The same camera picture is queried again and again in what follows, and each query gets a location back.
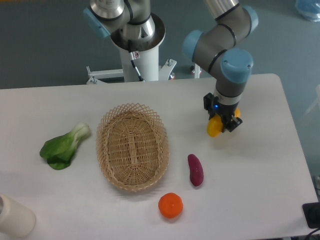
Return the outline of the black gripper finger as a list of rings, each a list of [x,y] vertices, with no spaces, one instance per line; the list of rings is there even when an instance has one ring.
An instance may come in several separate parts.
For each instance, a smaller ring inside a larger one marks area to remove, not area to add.
[[[214,109],[214,95],[211,92],[203,97],[203,107],[208,112],[208,120],[212,119],[216,114],[216,110]]]
[[[232,132],[240,124],[243,123],[243,120],[240,117],[236,117],[235,115],[221,115],[220,118],[222,122],[222,133],[224,133],[225,131]]]

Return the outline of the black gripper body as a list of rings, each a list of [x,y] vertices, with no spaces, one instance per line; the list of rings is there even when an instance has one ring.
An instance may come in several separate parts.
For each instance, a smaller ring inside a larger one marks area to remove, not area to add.
[[[214,96],[213,110],[218,114],[224,123],[231,122],[236,118],[240,118],[240,109],[238,108],[239,101],[236,98],[224,96]]]

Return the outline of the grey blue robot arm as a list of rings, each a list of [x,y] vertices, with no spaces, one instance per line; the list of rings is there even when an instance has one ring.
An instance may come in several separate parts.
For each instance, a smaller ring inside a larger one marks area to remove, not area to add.
[[[253,58],[237,43],[258,26],[254,9],[237,0],[209,0],[216,26],[208,32],[194,30],[182,43],[183,53],[215,78],[214,92],[203,98],[208,112],[207,132],[214,137],[232,132],[242,120],[236,110],[251,76]],[[92,0],[83,10],[90,28],[101,38],[110,37],[121,55],[126,82],[160,79],[159,45],[166,34],[163,21],[151,12],[148,0]]]

